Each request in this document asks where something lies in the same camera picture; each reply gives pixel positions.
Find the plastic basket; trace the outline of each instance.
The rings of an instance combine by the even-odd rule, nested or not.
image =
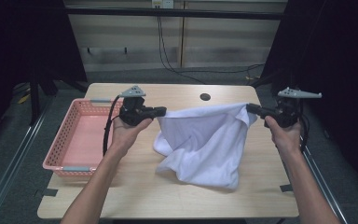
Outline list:
[[[90,176],[94,173],[103,158],[103,134],[110,106],[93,103],[111,102],[75,99],[48,151],[43,168],[52,170],[59,176]],[[122,100],[119,99],[113,116],[118,115],[121,106]]]

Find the wooden table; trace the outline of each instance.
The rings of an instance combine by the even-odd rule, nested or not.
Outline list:
[[[89,86],[86,98],[115,98],[131,84]],[[255,89],[244,86],[161,85],[142,84],[145,105],[166,106],[179,110],[204,105],[240,102],[259,104]],[[208,93],[211,100],[202,101]],[[240,165],[240,183],[235,191],[203,188],[181,183],[174,172],[155,173],[164,159],[153,149],[159,131],[155,120],[141,132],[121,161],[117,175],[103,207],[107,218],[233,218],[233,217],[296,217],[298,211],[293,192],[281,192],[289,183],[278,151],[270,140],[264,120],[258,119],[248,132]],[[41,218],[61,218],[86,177],[52,175],[48,189],[57,189],[55,197],[45,196],[39,206]]]

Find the black curtain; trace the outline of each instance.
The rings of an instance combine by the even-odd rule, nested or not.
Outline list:
[[[346,160],[358,172],[358,0],[328,0],[296,74]]]
[[[296,87],[296,74],[304,60],[324,0],[288,0],[259,84],[272,83],[272,93]]]
[[[0,0],[0,118],[13,87],[29,82],[33,72],[45,81],[87,81],[68,16],[32,7],[64,5],[62,0]]]

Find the floor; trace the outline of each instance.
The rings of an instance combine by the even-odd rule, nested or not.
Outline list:
[[[123,83],[186,83],[248,85],[258,79],[262,66],[249,69],[232,64],[230,67],[164,68],[136,70],[96,71],[90,66],[89,85],[93,82]],[[13,90],[13,100],[0,121],[0,223],[58,223],[58,220],[42,220],[37,216],[41,198],[38,192],[46,188],[51,172],[42,168],[43,159],[52,139],[62,122],[67,107],[75,98],[84,97],[84,92],[73,89],[62,82],[55,96],[41,92],[41,105],[46,106],[43,122],[37,128],[30,126],[31,103],[28,99],[19,104],[20,98],[28,88],[27,84]],[[262,106],[274,107],[275,101],[269,85],[256,89]],[[308,147],[317,163],[325,182],[332,190],[342,208],[347,223],[358,223],[358,174],[346,163],[334,142],[334,136],[326,135],[324,125],[306,107],[310,120],[310,139]],[[36,131],[33,139],[26,139],[28,132]],[[28,143],[25,149],[21,146]],[[250,218],[231,220],[143,220],[142,223],[277,223],[279,218]],[[139,223],[140,221],[116,220],[115,223]],[[283,223],[299,223],[297,217],[287,218]]]

